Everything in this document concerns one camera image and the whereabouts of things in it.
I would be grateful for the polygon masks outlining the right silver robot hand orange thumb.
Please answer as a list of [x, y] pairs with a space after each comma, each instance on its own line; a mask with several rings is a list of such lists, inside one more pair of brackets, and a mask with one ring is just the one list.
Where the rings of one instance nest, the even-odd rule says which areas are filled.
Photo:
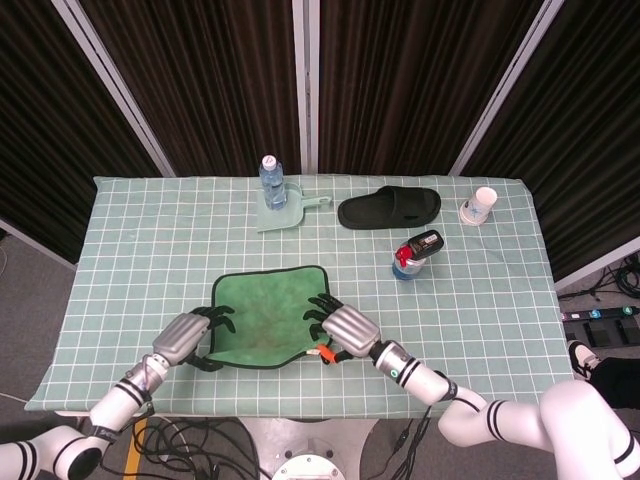
[[[316, 343], [325, 364], [337, 364], [354, 358], [365, 358], [381, 342], [380, 328], [351, 305], [344, 304], [328, 293], [319, 293], [308, 301], [315, 309], [303, 314], [304, 320], [313, 320], [309, 334]], [[319, 340], [326, 334], [342, 350], [333, 352]]]

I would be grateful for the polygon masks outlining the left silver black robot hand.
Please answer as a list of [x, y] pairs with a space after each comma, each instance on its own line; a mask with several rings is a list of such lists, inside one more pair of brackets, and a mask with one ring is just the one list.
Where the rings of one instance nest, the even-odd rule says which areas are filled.
[[235, 310], [229, 306], [200, 306], [188, 313], [175, 317], [153, 341], [153, 354], [163, 357], [171, 367], [189, 364], [205, 372], [215, 372], [223, 365], [197, 355], [197, 348], [207, 332], [215, 340], [215, 329], [225, 326], [231, 333], [236, 332], [229, 318]]

